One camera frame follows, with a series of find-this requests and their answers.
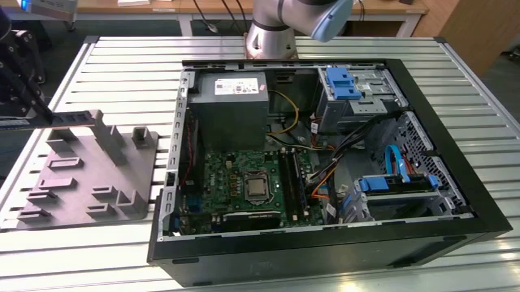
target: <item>wooden panel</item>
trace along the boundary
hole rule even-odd
[[[236,1],[227,0],[232,13],[240,13]],[[398,3],[397,0],[363,0],[365,14],[425,14],[427,7],[422,0],[414,0],[413,5]],[[197,0],[204,13],[227,13],[220,0]],[[240,0],[246,14],[252,13],[252,0]],[[2,7],[17,7],[16,0],[0,0]],[[177,13],[197,13],[192,0],[152,1],[151,5],[119,7],[117,0],[79,0],[79,13],[164,13],[153,11],[155,8],[175,9]],[[353,7],[353,14],[361,13],[359,5]]]
[[[477,75],[482,75],[520,30],[520,1],[423,0],[413,37],[443,37]]]
[[[179,0],[180,13],[197,13],[196,6],[192,0]],[[220,0],[197,0],[200,10],[204,13],[226,13],[224,6]],[[240,0],[243,11],[250,14],[252,12],[252,0]],[[421,0],[414,0],[411,5],[399,3],[397,0],[363,0],[365,14],[425,14],[427,7]],[[227,1],[228,9],[232,13],[240,13],[236,1]],[[361,6],[355,4],[351,9],[351,14],[361,14]]]
[[[458,4],[458,0],[422,0],[427,6],[427,14],[421,17],[413,37],[435,37]]]
[[[439,31],[477,75],[490,67],[520,29],[520,1],[461,0]]]

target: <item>motherboard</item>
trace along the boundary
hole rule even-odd
[[[322,225],[322,208],[304,196],[311,171],[306,150],[206,153],[203,194],[185,198],[184,233],[263,229],[255,224],[272,222],[276,228]]]

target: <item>white paper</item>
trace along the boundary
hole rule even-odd
[[[218,96],[232,94],[258,94],[256,78],[216,79],[214,82],[214,93]]]
[[[312,134],[318,134],[318,124],[310,123],[310,131]]]

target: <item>floor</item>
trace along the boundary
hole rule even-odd
[[[219,35],[239,35],[243,23],[236,26],[231,21],[214,21],[219,29]],[[73,61],[77,50],[87,35],[101,36],[180,36],[179,25],[175,21],[132,21],[131,25],[124,21],[80,21],[76,30],[66,32],[61,22],[44,21],[45,31],[50,38],[53,48],[41,53],[41,59],[46,70],[46,82],[41,85],[42,92],[52,96],[68,67]],[[201,22],[192,22],[193,35],[214,35],[206,29]],[[485,85],[494,96],[520,121],[520,61],[512,62],[506,56],[500,56],[493,67],[482,77]],[[29,131],[0,132],[0,185],[6,177],[12,165],[29,137]]]

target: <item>green motherboard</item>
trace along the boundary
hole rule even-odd
[[[306,150],[294,152],[296,170],[302,177],[311,173]],[[203,194],[193,203],[197,213],[226,214],[232,212],[280,212],[280,228],[322,225],[322,208],[307,206],[304,217],[296,220],[287,214],[276,151],[210,152],[204,156]],[[192,234],[214,233],[207,217],[192,214]]]

